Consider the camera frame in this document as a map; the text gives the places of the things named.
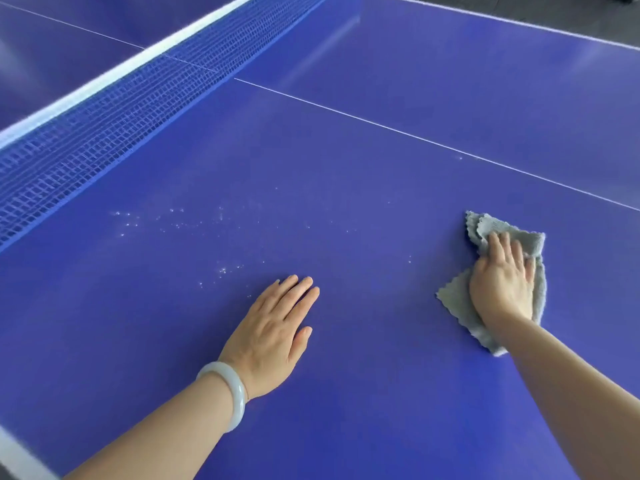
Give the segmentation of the person's left hand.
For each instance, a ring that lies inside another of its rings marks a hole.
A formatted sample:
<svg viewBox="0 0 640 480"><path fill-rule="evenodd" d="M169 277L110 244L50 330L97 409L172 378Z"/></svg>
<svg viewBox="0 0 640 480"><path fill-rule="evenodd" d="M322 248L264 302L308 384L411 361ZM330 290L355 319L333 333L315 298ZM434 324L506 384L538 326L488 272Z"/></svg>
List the person's left hand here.
<svg viewBox="0 0 640 480"><path fill-rule="evenodd" d="M289 352L294 334L319 297L317 286L307 291L284 320L273 318L275 291L263 303L254 302L225 343L218 361L231 365L246 388L247 402L267 395L290 377Z"/></svg>

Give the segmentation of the grey microfibre cleaning cloth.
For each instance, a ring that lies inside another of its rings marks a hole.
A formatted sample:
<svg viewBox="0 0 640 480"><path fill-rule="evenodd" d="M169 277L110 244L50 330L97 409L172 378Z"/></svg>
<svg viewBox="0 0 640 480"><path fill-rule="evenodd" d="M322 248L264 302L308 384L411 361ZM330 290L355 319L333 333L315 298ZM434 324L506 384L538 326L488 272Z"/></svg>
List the grey microfibre cleaning cloth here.
<svg viewBox="0 0 640 480"><path fill-rule="evenodd" d="M468 239L475 245L479 256L484 256L488 253L488 236L494 232L497 234L508 233L512 239L516 239L521 243L525 257L535 259L532 319L535 323L540 324L547 301L547 279L543 263L546 234L522 230L487 213L479 214L470 210L465 213L465 227ZM473 306L469 293L472 272L472 268L464 270L454 277L452 281L440 288L436 293L436 297L447 311L457 319L459 325L466 328L471 336L493 356L505 355L507 350L494 339Z"/></svg>

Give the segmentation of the blue table tennis net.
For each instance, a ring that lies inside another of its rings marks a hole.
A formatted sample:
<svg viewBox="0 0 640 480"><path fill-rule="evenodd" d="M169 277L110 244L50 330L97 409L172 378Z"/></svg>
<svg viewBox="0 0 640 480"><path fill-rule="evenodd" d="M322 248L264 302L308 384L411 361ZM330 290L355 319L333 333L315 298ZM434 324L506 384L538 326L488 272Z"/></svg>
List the blue table tennis net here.
<svg viewBox="0 0 640 480"><path fill-rule="evenodd" d="M233 0L0 132L0 253L325 0Z"/></svg>

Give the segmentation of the pale jade bangle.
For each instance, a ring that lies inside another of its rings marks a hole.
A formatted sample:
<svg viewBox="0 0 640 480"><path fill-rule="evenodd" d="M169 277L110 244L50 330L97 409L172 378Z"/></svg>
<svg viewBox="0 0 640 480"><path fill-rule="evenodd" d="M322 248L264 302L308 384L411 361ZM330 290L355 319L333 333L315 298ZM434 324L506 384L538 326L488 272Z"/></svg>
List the pale jade bangle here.
<svg viewBox="0 0 640 480"><path fill-rule="evenodd" d="M207 374L218 375L222 380L224 380L230 390L233 400L233 408L226 430L226 433L229 433L235 430L244 418L248 398L244 382L231 365L221 361L215 361L204 365L203 368L199 370L196 379L200 379Z"/></svg>

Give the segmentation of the person's right forearm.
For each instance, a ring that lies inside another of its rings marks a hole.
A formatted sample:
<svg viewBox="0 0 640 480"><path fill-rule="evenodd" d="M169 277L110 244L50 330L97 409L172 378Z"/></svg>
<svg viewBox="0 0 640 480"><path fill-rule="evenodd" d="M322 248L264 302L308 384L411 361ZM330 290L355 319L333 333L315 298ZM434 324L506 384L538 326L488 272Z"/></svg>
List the person's right forearm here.
<svg viewBox="0 0 640 480"><path fill-rule="evenodd" d="M498 315L487 327L507 350L581 480L640 480L640 399L532 320Z"/></svg>

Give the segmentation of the person's left forearm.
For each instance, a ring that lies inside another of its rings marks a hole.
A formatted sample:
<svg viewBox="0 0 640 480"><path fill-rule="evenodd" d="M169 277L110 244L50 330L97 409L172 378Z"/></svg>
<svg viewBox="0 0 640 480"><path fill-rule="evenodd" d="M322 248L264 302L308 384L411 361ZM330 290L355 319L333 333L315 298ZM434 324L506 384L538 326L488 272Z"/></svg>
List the person's left forearm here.
<svg viewBox="0 0 640 480"><path fill-rule="evenodd" d="M228 430L233 406L222 377L205 374L63 480L194 480Z"/></svg>

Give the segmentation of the person's right hand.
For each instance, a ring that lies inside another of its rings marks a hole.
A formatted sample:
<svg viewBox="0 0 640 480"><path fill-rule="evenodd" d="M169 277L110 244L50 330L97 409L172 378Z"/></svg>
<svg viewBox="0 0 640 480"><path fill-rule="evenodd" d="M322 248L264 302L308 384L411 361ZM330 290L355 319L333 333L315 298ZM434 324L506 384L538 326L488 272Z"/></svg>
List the person's right hand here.
<svg viewBox="0 0 640 480"><path fill-rule="evenodd" d="M522 245L511 239L515 268L499 263L499 234L488 236L488 253L476 262L470 279L470 297L484 325L497 333L505 322L532 320L533 285L524 276Z"/></svg>

